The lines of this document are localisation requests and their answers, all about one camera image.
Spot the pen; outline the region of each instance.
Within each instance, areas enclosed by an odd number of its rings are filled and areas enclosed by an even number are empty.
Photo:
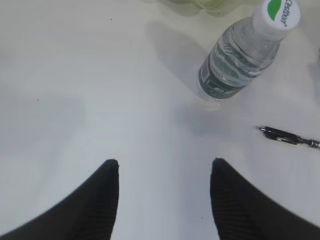
[[[258,126],[257,129],[260,132],[262,132],[267,139],[293,145],[303,144],[305,146],[308,146],[309,148],[320,150],[320,141],[304,138],[299,135],[295,135],[286,131],[281,131],[268,126]]]

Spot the white surface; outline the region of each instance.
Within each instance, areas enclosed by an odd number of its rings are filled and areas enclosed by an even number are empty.
[[[120,165],[113,240],[218,239],[215,157],[320,225],[320,152],[253,129],[320,138],[320,2],[299,3],[301,24],[275,63],[215,110],[192,91],[198,68],[253,5],[214,17],[165,0],[3,0],[0,234],[110,158]]]

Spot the green label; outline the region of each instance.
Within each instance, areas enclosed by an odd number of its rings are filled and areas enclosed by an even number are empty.
[[[210,69],[210,55],[199,70],[199,83],[202,89],[215,99],[228,99],[234,96],[244,86],[230,86],[221,82]]]
[[[272,0],[269,2],[268,5],[268,13],[270,18],[275,21],[277,13],[279,12],[281,8],[282,0]]]

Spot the bottle cap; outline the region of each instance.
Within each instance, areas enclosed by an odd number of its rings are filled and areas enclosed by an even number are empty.
[[[301,17],[294,0],[266,0],[252,15],[255,31],[271,41],[284,39]]]

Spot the water bottle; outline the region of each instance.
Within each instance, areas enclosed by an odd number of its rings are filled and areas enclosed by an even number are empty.
[[[231,25],[198,72],[200,96],[222,101],[260,76],[300,17],[294,0],[266,0],[251,17]]]

